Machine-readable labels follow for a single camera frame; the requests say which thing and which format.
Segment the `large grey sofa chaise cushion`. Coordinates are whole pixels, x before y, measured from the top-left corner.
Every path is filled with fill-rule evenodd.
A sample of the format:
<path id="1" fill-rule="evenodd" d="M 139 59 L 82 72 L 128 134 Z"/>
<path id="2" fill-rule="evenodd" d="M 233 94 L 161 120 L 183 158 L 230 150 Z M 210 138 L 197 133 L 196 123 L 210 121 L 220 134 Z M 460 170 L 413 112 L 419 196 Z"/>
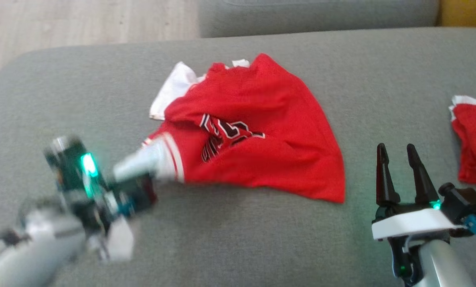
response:
<path id="1" fill-rule="evenodd" d="M 376 147 L 396 192 L 415 197 L 406 145 L 435 187 L 456 186 L 460 143 L 448 107 L 476 98 L 476 28 L 321 31 L 61 47 L 19 56 L 0 72 L 0 230 L 24 201 L 56 192 L 43 149 L 77 134 L 106 174 L 158 127 L 150 105 L 174 64 L 271 56 L 325 111 L 346 168 L 345 204 L 268 189 L 161 184 L 139 218 L 133 259 L 85 254 L 52 287 L 389 287 L 389 244 L 373 240 Z"/>

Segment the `red jersey with black lettering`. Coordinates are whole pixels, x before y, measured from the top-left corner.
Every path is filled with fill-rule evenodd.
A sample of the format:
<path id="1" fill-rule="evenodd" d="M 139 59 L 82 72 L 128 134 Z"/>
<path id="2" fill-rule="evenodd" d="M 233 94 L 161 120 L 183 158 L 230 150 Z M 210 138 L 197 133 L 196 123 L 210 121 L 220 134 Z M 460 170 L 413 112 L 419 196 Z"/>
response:
<path id="1" fill-rule="evenodd" d="M 214 63 L 199 77 L 177 63 L 150 106 L 161 125 L 116 164 L 117 182 L 269 187 L 345 202 L 338 142 L 310 89 L 269 55 Z"/>

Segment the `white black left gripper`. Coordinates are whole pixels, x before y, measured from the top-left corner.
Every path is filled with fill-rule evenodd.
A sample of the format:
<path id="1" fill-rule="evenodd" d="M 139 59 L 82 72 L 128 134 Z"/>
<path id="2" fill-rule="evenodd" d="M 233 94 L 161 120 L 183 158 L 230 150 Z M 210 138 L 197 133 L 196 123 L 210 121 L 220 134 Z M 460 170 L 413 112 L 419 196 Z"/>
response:
<path id="1" fill-rule="evenodd" d="M 138 214 L 151 209 L 158 200 L 150 175 L 132 180 Z M 88 246 L 97 252 L 104 263 L 131 260 L 134 249 L 134 233 L 128 217 L 134 214 L 134 202 L 121 191 L 105 189 L 102 198 L 89 200 L 84 215 L 84 227 L 88 233 Z"/>

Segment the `yellow sofa backrest cushion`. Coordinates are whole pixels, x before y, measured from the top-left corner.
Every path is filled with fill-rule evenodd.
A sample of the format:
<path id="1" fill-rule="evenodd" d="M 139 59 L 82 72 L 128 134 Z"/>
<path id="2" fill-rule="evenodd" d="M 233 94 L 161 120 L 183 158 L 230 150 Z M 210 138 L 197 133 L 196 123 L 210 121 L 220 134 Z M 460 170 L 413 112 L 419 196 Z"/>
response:
<path id="1" fill-rule="evenodd" d="M 437 25 L 476 28 L 476 0 L 440 0 Z"/>

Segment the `red garment with white hem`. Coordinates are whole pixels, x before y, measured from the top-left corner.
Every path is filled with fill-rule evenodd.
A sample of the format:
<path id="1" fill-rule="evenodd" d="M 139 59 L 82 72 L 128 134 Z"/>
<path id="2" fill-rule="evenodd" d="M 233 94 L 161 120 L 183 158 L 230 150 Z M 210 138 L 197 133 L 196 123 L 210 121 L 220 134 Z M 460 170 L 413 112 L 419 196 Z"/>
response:
<path id="1" fill-rule="evenodd" d="M 461 141 L 458 179 L 476 184 L 476 99 L 453 96 L 451 102 L 451 126 Z"/>

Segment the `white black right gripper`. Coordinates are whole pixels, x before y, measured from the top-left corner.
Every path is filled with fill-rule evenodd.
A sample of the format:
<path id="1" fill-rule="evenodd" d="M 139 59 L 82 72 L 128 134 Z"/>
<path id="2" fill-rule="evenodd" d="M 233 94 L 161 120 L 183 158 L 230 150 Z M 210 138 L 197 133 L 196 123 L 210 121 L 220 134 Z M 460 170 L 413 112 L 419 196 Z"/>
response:
<path id="1" fill-rule="evenodd" d="M 406 147 L 415 181 L 415 203 L 433 206 L 438 194 L 413 144 Z M 393 187 L 386 146 L 377 145 L 376 204 L 399 204 Z M 394 215 L 371 225 L 374 240 L 387 240 L 392 272 L 399 285 L 465 285 L 466 271 L 450 245 L 450 232 L 464 229 L 441 210 L 424 208 Z"/>

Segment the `grey sofa back cushion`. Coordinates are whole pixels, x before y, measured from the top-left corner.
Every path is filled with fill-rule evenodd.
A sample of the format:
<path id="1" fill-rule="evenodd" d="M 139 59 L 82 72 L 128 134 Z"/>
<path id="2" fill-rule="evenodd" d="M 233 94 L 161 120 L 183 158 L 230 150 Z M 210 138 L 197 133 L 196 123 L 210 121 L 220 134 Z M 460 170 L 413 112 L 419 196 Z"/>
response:
<path id="1" fill-rule="evenodd" d="M 433 27 L 440 0 L 198 0 L 202 37 Z"/>

